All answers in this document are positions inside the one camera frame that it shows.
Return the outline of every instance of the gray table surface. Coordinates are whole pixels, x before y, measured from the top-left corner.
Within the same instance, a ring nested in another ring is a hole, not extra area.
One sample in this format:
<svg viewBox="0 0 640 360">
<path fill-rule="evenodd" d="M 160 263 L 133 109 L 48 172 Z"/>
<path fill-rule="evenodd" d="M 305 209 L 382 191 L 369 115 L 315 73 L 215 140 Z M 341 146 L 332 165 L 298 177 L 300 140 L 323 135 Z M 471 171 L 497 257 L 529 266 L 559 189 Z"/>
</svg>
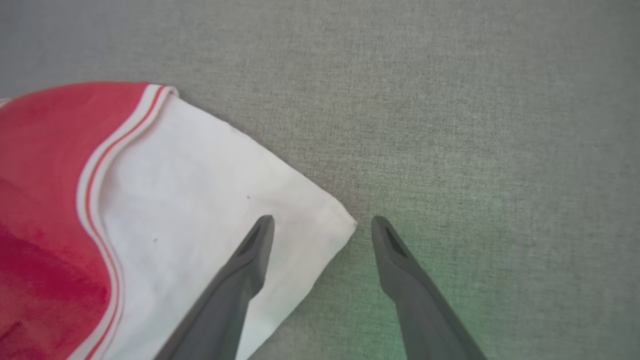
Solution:
<svg viewBox="0 0 640 360">
<path fill-rule="evenodd" d="M 2 0 L 0 95 L 176 86 L 360 222 L 253 359 L 402 359 L 386 215 L 492 359 L 640 356 L 640 3 Z"/>
</svg>

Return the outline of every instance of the red and white cloth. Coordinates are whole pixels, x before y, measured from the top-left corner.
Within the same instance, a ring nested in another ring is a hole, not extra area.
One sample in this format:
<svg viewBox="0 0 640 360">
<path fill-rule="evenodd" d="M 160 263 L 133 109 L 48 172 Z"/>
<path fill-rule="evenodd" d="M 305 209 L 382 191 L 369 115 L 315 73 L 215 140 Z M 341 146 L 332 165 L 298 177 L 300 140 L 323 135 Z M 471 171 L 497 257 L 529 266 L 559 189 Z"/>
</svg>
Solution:
<svg viewBox="0 0 640 360">
<path fill-rule="evenodd" d="M 353 234 L 344 207 L 168 86 L 0 101 L 0 359 L 153 359 L 264 214 L 275 239 L 239 360 Z"/>
</svg>

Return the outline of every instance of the red stripe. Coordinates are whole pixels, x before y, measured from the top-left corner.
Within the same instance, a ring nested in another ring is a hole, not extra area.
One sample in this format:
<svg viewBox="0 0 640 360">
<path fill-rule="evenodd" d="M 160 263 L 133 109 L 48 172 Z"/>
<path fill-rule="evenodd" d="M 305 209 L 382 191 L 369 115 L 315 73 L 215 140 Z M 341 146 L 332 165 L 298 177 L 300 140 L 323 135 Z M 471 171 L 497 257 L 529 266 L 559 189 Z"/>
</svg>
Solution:
<svg viewBox="0 0 640 360">
<path fill-rule="evenodd" d="M 111 254 L 109 253 L 108 248 L 105 246 L 104 240 L 100 237 L 100 234 L 98 233 L 98 230 L 96 230 L 95 224 L 93 223 L 93 219 L 91 218 L 91 211 L 90 211 L 90 207 L 89 207 L 89 199 L 90 199 L 90 194 L 91 194 L 91 188 L 93 186 L 93 180 L 95 179 L 95 174 L 98 171 L 98 168 L 100 167 L 100 164 L 102 163 L 104 158 L 107 156 L 109 151 L 111 151 L 113 149 L 113 147 L 115 145 L 117 145 L 119 142 L 121 142 L 124 138 L 128 137 L 129 135 L 131 135 L 131 133 L 133 133 L 137 128 L 139 128 L 142 125 L 142 123 L 144 123 L 146 121 L 146 119 L 151 114 L 151 111 L 155 108 L 156 103 L 158 101 L 158 98 L 160 97 L 160 93 L 162 92 L 163 89 L 164 89 L 164 86 L 161 86 L 160 88 L 158 88 L 158 90 L 156 91 L 156 95 L 154 96 L 154 100 L 151 103 L 151 107 L 149 107 L 149 110 L 147 110 L 147 113 L 142 118 L 142 120 L 140 120 L 132 129 L 127 131 L 126 134 L 122 135 L 120 138 L 118 138 L 113 143 L 111 143 L 111 145 L 109 145 L 109 147 L 107 147 L 107 149 L 100 155 L 100 158 L 98 159 L 98 162 L 96 163 L 96 165 L 94 166 L 93 170 L 91 171 L 91 176 L 89 177 L 89 183 L 88 183 L 88 186 L 87 186 L 87 189 L 86 189 L 86 193 L 84 195 L 85 196 L 85 198 L 84 198 L 84 206 L 85 206 L 85 210 L 86 210 L 86 216 L 89 219 L 89 225 L 91 226 L 91 229 L 95 233 L 96 237 L 98 237 L 98 240 L 100 240 L 100 243 L 102 244 L 102 246 L 104 247 L 105 251 L 107 252 L 107 257 L 109 259 L 109 263 L 111 264 L 111 267 L 112 267 L 114 272 L 116 272 L 116 266 L 115 266 L 115 263 L 113 261 L 113 258 L 111 257 Z M 113 325 L 113 320 L 115 319 L 115 316 L 118 313 L 118 306 L 120 305 L 119 304 L 119 301 L 120 301 L 120 283 L 119 283 L 117 274 L 116 274 L 115 278 L 116 278 L 116 307 L 115 307 L 115 310 L 113 311 L 113 314 L 111 315 L 111 319 L 109 321 L 109 325 L 107 326 L 107 329 L 104 331 L 104 334 L 102 334 L 102 336 L 100 337 L 100 340 L 93 346 L 93 348 L 91 349 L 91 351 L 85 357 L 84 360 L 87 360 L 87 359 L 91 358 L 91 356 L 93 356 L 94 353 L 98 350 L 98 348 L 100 347 L 100 345 L 104 341 L 104 338 L 106 337 L 107 333 L 109 332 L 111 326 Z"/>
</svg>

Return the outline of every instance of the cloth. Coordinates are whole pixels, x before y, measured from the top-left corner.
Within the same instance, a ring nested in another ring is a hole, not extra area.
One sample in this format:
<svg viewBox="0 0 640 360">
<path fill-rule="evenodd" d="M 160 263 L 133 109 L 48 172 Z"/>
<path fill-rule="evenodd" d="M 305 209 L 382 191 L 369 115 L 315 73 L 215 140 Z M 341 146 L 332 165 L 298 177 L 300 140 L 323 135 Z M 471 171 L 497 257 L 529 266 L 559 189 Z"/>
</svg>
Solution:
<svg viewBox="0 0 640 360">
<path fill-rule="evenodd" d="M 640 354 L 636 0 L 4 0 L 0 96 L 147 79 L 360 224 L 252 360 L 403 359 L 384 215 L 489 359 Z"/>
<path fill-rule="evenodd" d="M 167 86 L 25 95 L 0 108 L 0 130 L 3 359 L 153 359 L 271 214 L 246 359 L 355 229 L 335 198 Z"/>
</svg>

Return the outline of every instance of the white fabric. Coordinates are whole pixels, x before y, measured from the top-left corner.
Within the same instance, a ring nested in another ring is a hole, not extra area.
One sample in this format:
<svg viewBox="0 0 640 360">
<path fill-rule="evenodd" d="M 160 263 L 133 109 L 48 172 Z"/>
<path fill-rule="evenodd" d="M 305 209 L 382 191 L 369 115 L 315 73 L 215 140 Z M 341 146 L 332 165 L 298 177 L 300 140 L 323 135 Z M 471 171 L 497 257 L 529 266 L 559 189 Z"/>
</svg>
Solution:
<svg viewBox="0 0 640 360">
<path fill-rule="evenodd" d="M 265 214 L 275 219 L 275 238 L 238 360 L 304 299 L 356 222 L 251 138 L 169 95 L 155 122 L 118 155 L 100 193 L 124 272 L 124 311 L 104 357 L 152 359 Z"/>
</svg>

